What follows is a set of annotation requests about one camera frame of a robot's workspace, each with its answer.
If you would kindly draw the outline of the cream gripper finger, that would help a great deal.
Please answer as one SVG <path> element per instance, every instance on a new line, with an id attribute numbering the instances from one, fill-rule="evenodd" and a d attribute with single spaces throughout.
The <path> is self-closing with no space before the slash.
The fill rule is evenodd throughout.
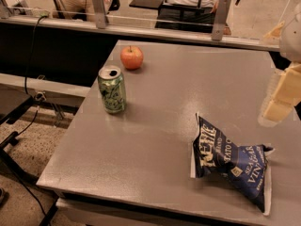
<path id="1" fill-rule="evenodd" d="M 281 122 L 301 102 L 301 64 L 291 63 L 284 71 L 275 69 L 261 106 L 266 121 Z"/>

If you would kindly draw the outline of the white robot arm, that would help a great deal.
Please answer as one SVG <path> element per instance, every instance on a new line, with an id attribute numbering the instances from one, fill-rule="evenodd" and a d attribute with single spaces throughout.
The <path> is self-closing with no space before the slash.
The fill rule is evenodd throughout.
<path id="1" fill-rule="evenodd" d="M 275 69 L 262 102 L 259 122 L 274 126 L 301 102 L 301 4 L 270 35 L 278 37 L 279 53 L 290 61 L 284 71 Z"/>

